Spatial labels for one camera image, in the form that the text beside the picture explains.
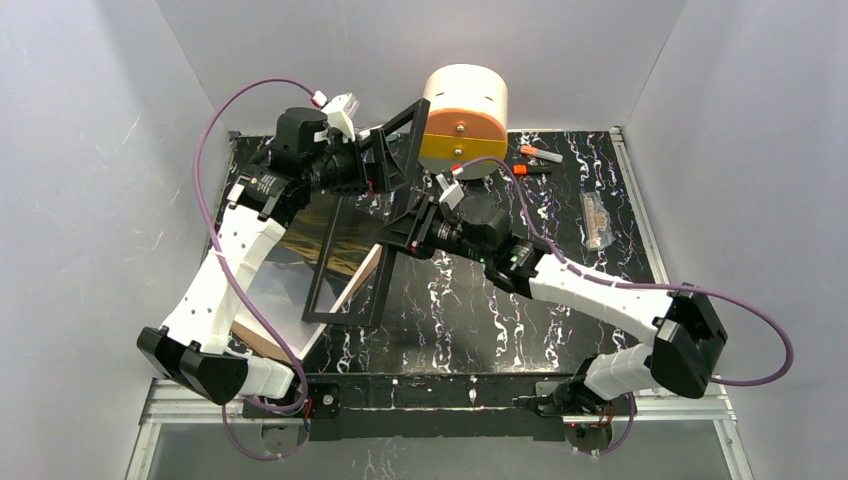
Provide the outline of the landscape photo print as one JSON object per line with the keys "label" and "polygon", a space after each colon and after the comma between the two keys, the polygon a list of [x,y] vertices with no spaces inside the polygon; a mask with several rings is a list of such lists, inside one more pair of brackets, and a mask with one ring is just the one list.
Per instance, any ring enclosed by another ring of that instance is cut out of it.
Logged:
{"label": "landscape photo print", "polygon": [[316,313],[341,312],[377,267],[372,233],[381,225],[348,198],[315,193],[259,268],[247,295],[298,359],[326,327],[302,320],[310,288]]}

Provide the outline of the brown cardboard backing board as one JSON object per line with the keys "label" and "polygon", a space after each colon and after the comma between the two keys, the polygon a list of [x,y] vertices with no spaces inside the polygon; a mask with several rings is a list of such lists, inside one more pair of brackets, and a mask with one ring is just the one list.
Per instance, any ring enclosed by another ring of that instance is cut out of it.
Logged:
{"label": "brown cardboard backing board", "polygon": [[[340,271],[328,269],[319,283],[315,311],[339,313],[373,273],[380,252],[381,248],[375,245],[366,254],[356,253],[350,267],[344,266]],[[249,299],[300,360],[305,359],[326,328],[323,323],[305,323],[301,320],[316,271],[315,266],[300,253],[276,246],[266,257],[247,290]],[[291,362],[284,350],[244,306],[237,311],[231,334],[256,355],[284,363]]]}

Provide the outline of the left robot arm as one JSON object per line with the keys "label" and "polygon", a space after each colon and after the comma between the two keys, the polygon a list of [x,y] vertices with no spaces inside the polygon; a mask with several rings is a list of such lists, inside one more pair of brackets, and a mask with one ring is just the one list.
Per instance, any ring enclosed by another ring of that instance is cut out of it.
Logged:
{"label": "left robot arm", "polygon": [[240,307],[260,313],[247,290],[267,255],[315,192],[337,196],[388,194],[406,182],[388,146],[404,126],[419,145],[430,109],[421,98],[361,138],[349,115],[350,96],[322,109],[290,107],[276,134],[240,171],[221,223],[204,219],[211,246],[177,306],[157,328],[145,327],[137,347],[166,378],[225,405],[234,398],[283,399],[306,382],[302,365],[236,353],[228,338]]}

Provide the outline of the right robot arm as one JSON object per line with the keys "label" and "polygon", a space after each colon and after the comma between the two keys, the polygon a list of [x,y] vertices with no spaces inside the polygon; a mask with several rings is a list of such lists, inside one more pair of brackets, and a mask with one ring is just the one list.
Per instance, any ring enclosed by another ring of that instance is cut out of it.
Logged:
{"label": "right robot arm", "polygon": [[478,261],[499,289],[570,307],[638,341],[585,360],[570,379],[542,383],[534,394],[514,399],[515,406],[549,417],[595,412],[643,389],[704,396],[727,342],[706,294],[691,285],[638,286],[572,263],[544,240],[515,234],[510,214],[491,198],[463,193],[454,173],[437,181],[439,198],[420,197],[373,239],[413,258],[441,250]]}

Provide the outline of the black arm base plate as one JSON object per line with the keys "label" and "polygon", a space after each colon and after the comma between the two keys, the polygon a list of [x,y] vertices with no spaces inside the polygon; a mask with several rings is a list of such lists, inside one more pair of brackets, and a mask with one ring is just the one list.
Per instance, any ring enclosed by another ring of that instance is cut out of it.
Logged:
{"label": "black arm base plate", "polygon": [[306,404],[288,419],[310,440],[527,437],[604,452],[630,429],[630,394],[599,400],[553,373],[313,373]]}

